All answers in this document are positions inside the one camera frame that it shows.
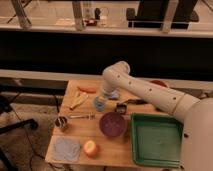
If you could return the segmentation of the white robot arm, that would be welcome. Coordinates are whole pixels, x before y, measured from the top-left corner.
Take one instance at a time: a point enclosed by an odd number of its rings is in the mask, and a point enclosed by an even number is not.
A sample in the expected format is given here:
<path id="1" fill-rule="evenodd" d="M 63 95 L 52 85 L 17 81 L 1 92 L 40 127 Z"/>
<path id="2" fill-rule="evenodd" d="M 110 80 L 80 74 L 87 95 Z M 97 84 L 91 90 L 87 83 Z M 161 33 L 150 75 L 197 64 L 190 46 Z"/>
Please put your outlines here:
<path id="1" fill-rule="evenodd" d="M 130 66 L 119 61 L 102 72 L 101 103 L 117 89 L 125 89 L 172 115 L 183 124 L 180 171 L 213 171 L 213 98 L 199 99 L 129 75 Z"/>

